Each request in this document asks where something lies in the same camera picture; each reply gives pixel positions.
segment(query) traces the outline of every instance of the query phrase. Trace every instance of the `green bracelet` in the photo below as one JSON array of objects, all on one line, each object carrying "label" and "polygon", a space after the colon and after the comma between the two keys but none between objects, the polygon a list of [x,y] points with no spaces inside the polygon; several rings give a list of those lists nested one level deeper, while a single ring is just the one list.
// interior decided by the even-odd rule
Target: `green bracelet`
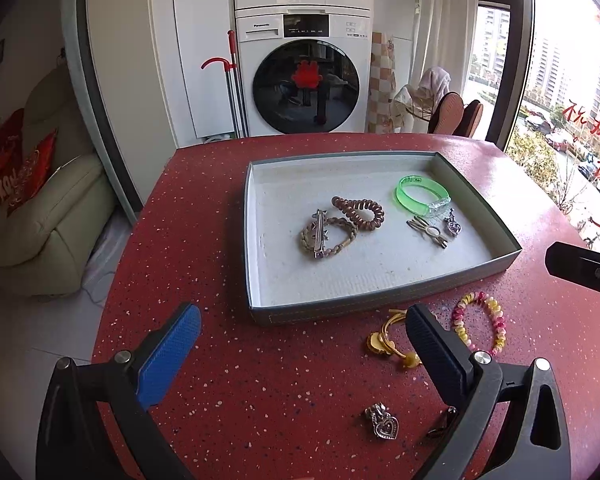
[{"label": "green bracelet", "polygon": [[[417,186],[429,190],[438,200],[431,204],[424,204],[414,200],[404,192],[404,187]],[[448,191],[440,186],[435,180],[418,175],[408,175],[403,177],[395,188],[395,197],[398,202],[406,209],[418,216],[432,216],[445,205],[451,202]]]}]

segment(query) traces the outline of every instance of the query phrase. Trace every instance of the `checkered cloth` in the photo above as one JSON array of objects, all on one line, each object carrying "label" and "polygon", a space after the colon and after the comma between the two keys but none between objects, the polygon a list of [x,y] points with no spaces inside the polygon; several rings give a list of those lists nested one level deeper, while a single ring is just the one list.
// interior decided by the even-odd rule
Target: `checkered cloth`
[{"label": "checkered cloth", "polygon": [[390,110],[395,94],[394,37],[374,32],[371,41],[366,130],[372,134],[392,134],[395,131]]}]

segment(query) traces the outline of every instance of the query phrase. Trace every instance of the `metal screw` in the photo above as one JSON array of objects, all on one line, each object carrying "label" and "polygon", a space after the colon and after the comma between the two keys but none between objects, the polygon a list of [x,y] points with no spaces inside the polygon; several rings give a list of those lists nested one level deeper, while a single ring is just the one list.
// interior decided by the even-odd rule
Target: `metal screw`
[{"label": "metal screw", "polygon": [[549,370],[549,368],[551,368],[551,365],[549,364],[549,361],[547,361],[543,357],[541,357],[539,359],[536,359],[536,366],[538,368],[540,368],[543,372],[546,372],[546,371]]},{"label": "metal screw", "polygon": [[123,365],[124,363],[128,363],[129,361],[131,361],[131,352],[129,350],[121,350],[116,354],[114,359],[118,364],[121,365]]},{"label": "metal screw", "polygon": [[488,365],[491,362],[491,356],[487,354],[487,352],[483,352],[482,350],[477,351],[474,354],[474,359],[477,363],[481,365]]},{"label": "metal screw", "polygon": [[56,363],[56,368],[58,370],[66,370],[70,364],[71,364],[71,359],[69,359],[68,357],[61,357],[58,359],[58,362]]}]

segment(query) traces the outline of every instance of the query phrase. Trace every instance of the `sofa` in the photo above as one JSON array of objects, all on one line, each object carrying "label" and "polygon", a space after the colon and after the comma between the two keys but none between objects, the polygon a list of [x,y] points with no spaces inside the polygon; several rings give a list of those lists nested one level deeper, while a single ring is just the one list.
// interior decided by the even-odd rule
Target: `sofa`
[{"label": "sofa", "polygon": [[91,251],[116,205],[65,64],[27,99],[23,156],[55,128],[52,176],[11,214],[8,201],[0,206],[0,287],[21,296],[79,290]]}]

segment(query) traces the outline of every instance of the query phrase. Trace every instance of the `shoe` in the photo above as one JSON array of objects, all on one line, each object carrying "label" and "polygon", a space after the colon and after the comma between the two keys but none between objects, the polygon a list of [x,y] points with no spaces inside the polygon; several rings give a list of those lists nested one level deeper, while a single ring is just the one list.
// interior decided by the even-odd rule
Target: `shoe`
[{"label": "shoe", "polygon": [[430,134],[451,135],[460,124],[464,113],[462,98],[455,92],[446,94],[429,121]]},{"label": "shoe", "polygon": [[478,99],[471,101],[464,109],[462,120],[454,131],[454,135],[460,137],[473,137],[475,129],[478,127],[478,124],[480,124],[483,110],[484,105],[478,101]]}]

